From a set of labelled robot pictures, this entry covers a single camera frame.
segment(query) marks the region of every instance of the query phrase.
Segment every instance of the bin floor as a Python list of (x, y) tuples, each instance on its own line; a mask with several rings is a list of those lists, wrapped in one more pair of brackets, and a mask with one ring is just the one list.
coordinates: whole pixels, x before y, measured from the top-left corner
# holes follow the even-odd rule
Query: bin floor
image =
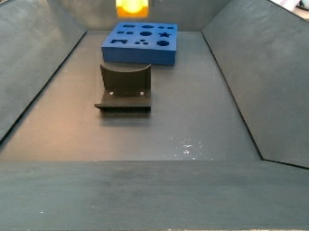
[(0, 149), (0, 161), (259, 160), (199, 32), (181, 32), (175, 66), (152, 66), (151, 113), (102, 114), (100, 44), (88, 32)]

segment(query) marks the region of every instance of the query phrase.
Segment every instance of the circular hole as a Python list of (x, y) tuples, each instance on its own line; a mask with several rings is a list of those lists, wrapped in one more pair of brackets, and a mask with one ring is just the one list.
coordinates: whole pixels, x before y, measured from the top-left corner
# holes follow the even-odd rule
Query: circular hole
[(159, 41), (156, 44), (162, 47), (166, 47), (168, 45), (168, 42), (167, 41)]
[(152, 27), (152, 25), (144, 25), (142, 28), (151, 29), (154, 27)]
[(151, 34), (151, 32), (140, 32), (140, 36), (150, 36)]

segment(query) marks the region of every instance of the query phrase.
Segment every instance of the blue shape sorter block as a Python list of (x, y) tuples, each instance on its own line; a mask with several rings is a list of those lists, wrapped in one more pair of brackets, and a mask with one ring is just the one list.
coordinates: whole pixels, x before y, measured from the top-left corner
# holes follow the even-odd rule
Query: blue shape sorter block
[(177, 24), (122, 22), (103, 42), (103, 59), (174, 65), (177, 39)]

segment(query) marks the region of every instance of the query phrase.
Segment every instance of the orange light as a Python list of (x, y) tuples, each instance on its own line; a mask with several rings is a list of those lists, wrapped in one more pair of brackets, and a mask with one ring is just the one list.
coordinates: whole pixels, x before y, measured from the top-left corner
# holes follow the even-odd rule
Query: orange light
[(116, 0), (118, 17), (146, 18), (148, 16), (148, 0)]

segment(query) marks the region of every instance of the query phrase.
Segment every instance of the white object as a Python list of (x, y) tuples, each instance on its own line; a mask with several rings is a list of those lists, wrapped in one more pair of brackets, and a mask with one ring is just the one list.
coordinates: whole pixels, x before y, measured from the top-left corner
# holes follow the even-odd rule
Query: white object
[(289, 11), (293, 11), (296, 5), (300, 3), (300, 0), (271, 0), (271, 1), (275, 4), (281, 5), (284, 8), (286, 8)]

